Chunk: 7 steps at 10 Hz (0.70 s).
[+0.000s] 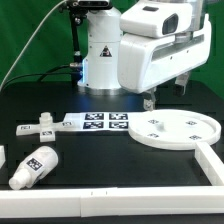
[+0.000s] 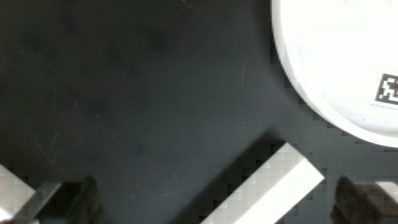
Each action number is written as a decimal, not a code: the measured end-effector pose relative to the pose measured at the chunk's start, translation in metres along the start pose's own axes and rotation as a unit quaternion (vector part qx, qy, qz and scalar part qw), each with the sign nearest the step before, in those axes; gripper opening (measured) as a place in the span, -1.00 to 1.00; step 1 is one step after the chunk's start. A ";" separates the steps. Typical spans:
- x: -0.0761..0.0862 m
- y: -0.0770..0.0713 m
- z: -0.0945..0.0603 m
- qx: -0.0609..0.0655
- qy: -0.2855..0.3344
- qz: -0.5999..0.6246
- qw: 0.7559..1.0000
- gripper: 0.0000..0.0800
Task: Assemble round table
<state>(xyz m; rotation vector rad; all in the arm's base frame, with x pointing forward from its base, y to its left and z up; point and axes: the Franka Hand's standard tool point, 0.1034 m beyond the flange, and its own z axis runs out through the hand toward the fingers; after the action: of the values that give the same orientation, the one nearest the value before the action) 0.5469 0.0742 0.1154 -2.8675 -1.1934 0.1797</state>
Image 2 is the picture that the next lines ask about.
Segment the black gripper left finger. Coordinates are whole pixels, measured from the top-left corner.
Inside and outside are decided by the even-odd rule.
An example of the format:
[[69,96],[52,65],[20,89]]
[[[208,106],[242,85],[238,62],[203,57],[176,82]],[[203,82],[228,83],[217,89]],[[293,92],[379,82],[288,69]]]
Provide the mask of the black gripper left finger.
[[46,182],[14,215],[14,224],[101,224],[98,182]]

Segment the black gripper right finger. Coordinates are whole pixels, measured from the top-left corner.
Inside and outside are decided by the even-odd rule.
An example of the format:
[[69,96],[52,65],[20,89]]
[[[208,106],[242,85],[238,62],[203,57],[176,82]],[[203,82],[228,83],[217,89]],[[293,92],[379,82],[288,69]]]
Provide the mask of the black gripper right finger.
[[332,224],[398,224],[398,184],[387,181],[336,182]]

